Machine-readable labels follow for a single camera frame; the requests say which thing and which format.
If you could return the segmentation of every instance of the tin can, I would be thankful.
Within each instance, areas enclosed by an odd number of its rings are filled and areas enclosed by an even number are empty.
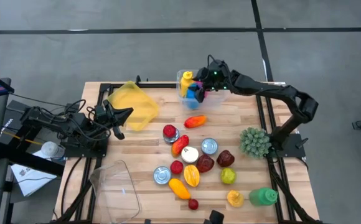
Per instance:
[[[218,151],[218,143],[212,138],[206,138],[201,143],[201,151],[208,155],[215,154]]]
[[[199,151],[196,148],[186,146],[182,149],[182,159],[187,163],[193,163],[199,158]]]
[[[171,172],[167,167],[159,166],[154,171],[153,177],[157,184],[168,184],[171,179]]]
[[[178,129],[176,129],[176,134],[175,134],[175,136],[172,137],[172,138],[167,138],[167,136],[165,136],[164,133],[162,134],[162,137],[164,138],[164,141],[165,141],[167,144],[172,144],[172,143],[174,143],[176,140],[179,139],[179,136],[180,136],[180,134],[179,134]]]

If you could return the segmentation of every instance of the wooden table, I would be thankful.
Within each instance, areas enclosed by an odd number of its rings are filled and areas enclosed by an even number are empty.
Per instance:
[[[96,105],[100,82],[87,82],[84,87],[82,98],[87,100],[83,109],[87,106]],[[154,118],[142,131],[135,132],[129,127],[121,128],[125,139],[117,140],[113,135],[106,157],[102,165],[111,164],[117,160],[125,161],[134,181],[135,190],[138,194],[141,211],[128,221],[128,223],[143,223],[149,218],[152,223],[202,223],[204,218],[209,218],[211,210],[217,210],[225,215],[224,223],[277,223],[274,206],[254,207],[248,201],[251,190],[260,187],[270,187],[270,175],[266,160],[254,160],[242,154],[238,148],[240,143],[239,134],[247,127],[261,128],[256,97],[238,96],[229,94],[228,98],[217,110],[185,109],[180,103],[173,88],[144,88],[160,107],[159,115]],[[268,110],[263,100],[265,119],[270,132]],[[290,116],[287,106],[278,100],[273,100],[273,109],[277,125],[284,123]],[[204,114],[207,123],[199,128],[185,129],[183,122],[192,115]],[[186,183],[192,198],[199,201],[199,209],[189,210],[186,200],[180,200],[165,186],[155,184],[152,173],[157,166],[170,166],[174,158],[171,156],[171,147],[162,139],[162,129],[166,124],[173,124],[181,134],[187,134],[190,138],[190,146],[200,149],[200,143],[205,138],[214,138],[218,142],[218,152],[229,150],[235,157],[232,168],[237,172],[237,181],[233,185],[224,185],[220,180],[218,165],[201,175],[200,184],[190,187]],[[212,156],[216,160],[219,153]],[[62,184],[55,211],[60,214],[60,203],[65,180],[71,167],[77,159],[73,158],[66,162]],[[311,184],[306,167],[296,159],[285,159],[289,186],[293,195],[310,216],[318,219],[316,203],[314,200]],[[67,208],[77,196],[84,169],[85,159],[76,166],[65,193],[65,208]],[[239,190],[246,198],[240,208],[233,208],[226,200],[229,190]],[[86,219],[90,196],[85,197],[83,204],[82,219]],[[284,195],[281,194],[281,203],[284,218],[288,219]],[[101,222],[98,203],[95,206],[94,223]]]

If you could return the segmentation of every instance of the transparent bowl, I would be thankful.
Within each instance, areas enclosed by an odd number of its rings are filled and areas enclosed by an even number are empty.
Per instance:
[[[207,91],[205,94],[204,101],[199,103],[195,98],[184,98],[181,95],[181,79],[184,72],[193,72],[193,77],[196,76],[198,70],[179,70],[176,75],[176,93],[179,97],[179,101],[190,110],[197,110],[197,109],[215,109],[220,107],[221,103],[226,100],[229,91],[220,90],[220,91]]]
[[[132,178],[124,161],[115,161],[90,176],[98,202],[100,223],[124,223],[140,211]]]

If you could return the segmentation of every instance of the gray carpet floor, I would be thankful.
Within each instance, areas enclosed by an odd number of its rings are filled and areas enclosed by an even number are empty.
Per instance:
[[[361,27],[361,1],[258,0],[258,7],[266,28]],[[165,27],[255,27],[255,20],[242,0],[0,0],[0,30]],[[361,223],[361,131],[351,125],[361,119],[361,32],[265,33],[265,40],[274,79],[319,102],[314,121],[299,129],[309,138],[321,219]],[[63,104],[80,99],[87,81],[174,81],[176,71],[205,65],[207,54],[266,80],[254,32],[0,35],[0,77],[12,78],[17,94]],[[16,203],[12,222],[48,222],[59,184]]]

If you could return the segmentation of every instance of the white paper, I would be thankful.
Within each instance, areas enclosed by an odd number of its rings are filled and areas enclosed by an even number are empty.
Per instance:
[[[33,153],[33,155],[41,158],[45,158],[41,150]],[[55,175],[47,174],[18,164],[12,165],[11,168],[17,182],[20,182],[25,179],[40,179],[46,177],[45,179],[41,179],[41,180],[25,180],[19,183],[21,192],[25,197],[30,196],[32,193],[43,187],[52,179],[56,178]]]

